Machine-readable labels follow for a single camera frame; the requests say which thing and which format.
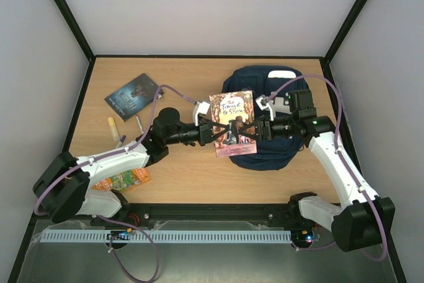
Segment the pink Taming of Shrew book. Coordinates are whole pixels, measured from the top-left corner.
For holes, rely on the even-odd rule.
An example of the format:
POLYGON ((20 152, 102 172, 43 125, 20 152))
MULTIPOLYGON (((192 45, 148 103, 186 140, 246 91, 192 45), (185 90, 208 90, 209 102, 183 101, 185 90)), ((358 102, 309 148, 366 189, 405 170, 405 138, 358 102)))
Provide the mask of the pink Taming of Shrew book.
POLYGON ((254 121, 253 94, 250 90, 210 95, 211 120, 230 124, 234 134, 234 144, 215 146, 218 158, 257 153, 256 142, 239 143, 237 121, 251 123, 254 121))

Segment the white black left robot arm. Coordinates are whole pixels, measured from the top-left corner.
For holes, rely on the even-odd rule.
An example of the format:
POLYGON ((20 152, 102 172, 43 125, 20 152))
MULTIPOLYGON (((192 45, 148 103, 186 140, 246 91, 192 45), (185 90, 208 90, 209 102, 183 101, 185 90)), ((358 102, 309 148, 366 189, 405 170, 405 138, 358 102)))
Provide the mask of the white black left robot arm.
POLYGON ((122 219, 128 203, 116 190, 94 190, 94 185, 122 172, 146 168, 161 161, 169 153, 170 144, 203 146, 214 142, 220 128, 202 116, 192 123, 183 123, 177 109, 164 108, 143 135, 134 141, 91 156, 72 156, 68 151, 59 154, 33 186, 37 197, 34 213, 47 215, 53 223, 61 223, 77 215, 122 219))

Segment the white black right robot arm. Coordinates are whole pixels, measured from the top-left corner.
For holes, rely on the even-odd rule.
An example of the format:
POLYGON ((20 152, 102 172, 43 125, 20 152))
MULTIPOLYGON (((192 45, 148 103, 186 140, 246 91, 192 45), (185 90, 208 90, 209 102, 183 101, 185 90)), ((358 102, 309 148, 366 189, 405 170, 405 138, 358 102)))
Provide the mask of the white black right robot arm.
POLYGON ((333 122, 327 116, 317 116, 311 92, 291 91, 285 98, 261 95, 256 104, 270 115, 252 123, 256 129, 254 139, 301 138, 321 163, 339 197, 335 205, 311 192, 293 196, 290 219, 298 225, 311 220, 326 228, 344 252, 381 245, 386 255, 394 203, 390 198, 381 198, 358 171, 333 122))

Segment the navy blue student backpack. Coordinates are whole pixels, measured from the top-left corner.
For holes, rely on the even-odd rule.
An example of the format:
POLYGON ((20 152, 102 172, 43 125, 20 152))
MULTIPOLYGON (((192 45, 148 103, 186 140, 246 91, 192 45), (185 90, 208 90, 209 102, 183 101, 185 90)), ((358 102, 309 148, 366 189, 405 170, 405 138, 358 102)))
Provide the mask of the navy blue student backpack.
MULTIPOLYGON (((271 95, 290 79, 300 75, 300 71, 287 66, 245 66, 235 70, 223 82, 221 91, 230 93, 250 90, 253 98, 257 99, 261 95, 271 95)), ((303 142, 299 137, 276 137, 272 141, 257 142, 257 153, 232 156, 230 160, 249 170, 280 170, 288 165, 302 146, 303 142)))

